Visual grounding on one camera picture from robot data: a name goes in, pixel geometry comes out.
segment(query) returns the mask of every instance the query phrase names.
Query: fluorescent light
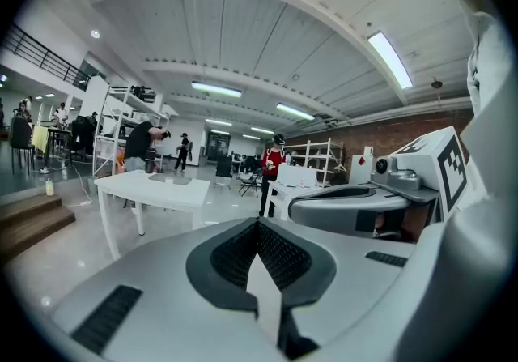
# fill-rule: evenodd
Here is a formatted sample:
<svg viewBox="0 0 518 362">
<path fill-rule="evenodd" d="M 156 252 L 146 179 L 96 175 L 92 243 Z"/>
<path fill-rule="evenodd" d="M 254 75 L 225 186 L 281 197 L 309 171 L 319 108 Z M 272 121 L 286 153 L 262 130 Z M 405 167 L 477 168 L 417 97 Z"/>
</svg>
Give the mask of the fluorescent light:
<svg viewBox="0 0 518 362">
<path fill-rule="evenodd" d="M 266 134 L 275 134 L 275 132 L 273 132 L 271 130 L 259 129 L 258 127 L 250 127 L 250 130 L 254 130 L 256 132 L 266 133 Z"/>
<path fill-rule="evenodd" d="M 231 123 L 227 123 L 226 121 L 210 120 L 210 119 L 205 119 L 205 121 L 207 123 L 214 123 L 215 125 L 222 125 L 222 126 L 232 127 L 232 124 Z"/>
<path fill-rule="evenodd" d="M 383 58 L 388 68 L 396 77 L 399 86 L 403 89 L 413 87 L 412 80 L 406 72 L 403 62 L 398 57 L 396 50 L 390 45 L 389 40 L 383 32 L 378 32 L 368 38 L 371 45 L 376 49 L 378 54 Z"/>
<path fill-rule="evenodd" d="M 296 116 L 299 116 L 299 117 L 302 117 L 306 120 L 315 120 L 315 117 L 312 116 L 311 114 L 307 114 L 305 112 L 301 112 L 300 110 L 297 110 L 297 109 L 293 109 L 292 107 L 288 107 L 284 104 L 277 104 L 277 109 L 279 110 L 282 110 L 283 112 L 287 112 L 287 113 L 290 113 L 290 114 L 294 114 Z"/>
<path fill-rule="evenodd" d="M 231 88 L 211 86 L 209 84 L 195 82 L 192 82 L 191 85 L 195 90 L 201 90 L 202 92 L 213 92 L 218 94 L 224 94 L 225 96 L 230 97 L 241 97 L 241 92 L 239 90 L 232 90 Z"/>
</svg>

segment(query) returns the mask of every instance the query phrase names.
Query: staircase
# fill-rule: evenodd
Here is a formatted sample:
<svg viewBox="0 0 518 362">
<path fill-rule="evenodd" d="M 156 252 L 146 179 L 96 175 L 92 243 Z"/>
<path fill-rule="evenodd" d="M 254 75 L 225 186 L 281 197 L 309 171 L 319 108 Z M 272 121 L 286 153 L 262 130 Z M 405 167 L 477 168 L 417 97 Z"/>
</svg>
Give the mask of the staircase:
<svg viewBox="0 0 518 362">
<path fill-rule="evenodd" d="M 0 261 L 8 262 L 75 221 L 56 195 L 45 194 L 0 206 Z"/>
</svg>

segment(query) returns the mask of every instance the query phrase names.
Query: brick wall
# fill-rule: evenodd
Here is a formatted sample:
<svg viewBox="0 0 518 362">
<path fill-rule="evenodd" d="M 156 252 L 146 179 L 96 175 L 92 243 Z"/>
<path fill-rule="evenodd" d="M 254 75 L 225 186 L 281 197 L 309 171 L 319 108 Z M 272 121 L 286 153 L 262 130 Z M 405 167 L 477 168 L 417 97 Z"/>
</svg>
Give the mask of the brick wall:
<svg viewBox="0 0 518 362">
<path fill-rule="evenodd" d="M 405 146 L 422 134 L 453 126 L 457 134 L 468 125 L 473 118 L 472 110 L 455 110 L 442 113 L 428 113 L 418 116 L 402 117 L 387 121 L 378 121 L 367 125 L 346 127 L 315 134 L 307 134 L 297 138 L 288 138 L 286 145 L 303 144 L 309 140 L 314 143 L 324 142 L 331 138 L 344 143 L 347 160 L 347 175 L 350 171 L 350 157 L 363 154 L 365 146 L 374 147 L 374 156 L 389 155 L 396 149 Z M 468 153 L 462 147 L 466 162 Z"/>
</svg>

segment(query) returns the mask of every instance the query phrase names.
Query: black pants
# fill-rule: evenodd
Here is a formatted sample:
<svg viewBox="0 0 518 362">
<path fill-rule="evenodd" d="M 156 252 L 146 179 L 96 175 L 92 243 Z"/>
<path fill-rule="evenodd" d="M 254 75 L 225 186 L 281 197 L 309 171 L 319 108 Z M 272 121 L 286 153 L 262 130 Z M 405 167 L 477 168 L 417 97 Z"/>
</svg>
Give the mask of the black pants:
<svg viewBox="0 0 518 362">
<path fill-rule="evenodd" d="M 176 161 L 175 170 L 178 169 L 181 162 L 181 170 L 185 171 L 185 162 L 187 162 L 187 151 L 180 151 L 180 154 L 178 155 L 178 160 Z"/>
<path fill-rule="evenodd" d="M 262 183 L 261 183 L 261 211 L 259 212 L 259 215 L 265 214 L 265 207 L 266 207 L 266 199 L 268 198 L 268 186 L 269 181 L 275 181 L 277 177 L 269 177 L 268 175 L 262 176 Z M 273 190 L 272 195 L 277 195 L 277 191 Z M 268 209 L 268 215 L 273 215 L 275 211 L 275 205 L 273 202 L 270 202 L 270 208 Z"/>
</svg>

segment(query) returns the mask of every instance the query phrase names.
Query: person in red shirt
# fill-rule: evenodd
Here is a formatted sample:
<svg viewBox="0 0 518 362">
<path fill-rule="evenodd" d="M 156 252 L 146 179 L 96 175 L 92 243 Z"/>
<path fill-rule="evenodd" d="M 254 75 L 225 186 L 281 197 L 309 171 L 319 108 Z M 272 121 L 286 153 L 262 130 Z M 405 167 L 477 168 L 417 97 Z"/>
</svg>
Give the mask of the person in red shirt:
<svg viewBox="0 0 518 362">
<path fill-rule="evenodd" d="M 268 198 L 268 185 L 270 181 L 277 179 L 278 167 L 284 162 L 284 152 L 282 146 L 284 145 L 284 136 L 276 134 L 274 136 L 274 146 L 270 149 L 265 150 L 265 154 L 262 158 L 262 183 L 261 183 L 261 210 L 259 211 L 260 216 L 265 215 L 266 199 Z M 274 190 L 272 195 L 277 195 L 277 191 Z M 270 203 L 268 210 L 268 216 L 272 218 L 274 216 L 275 205 L 273 202 Z"/>
</svg>

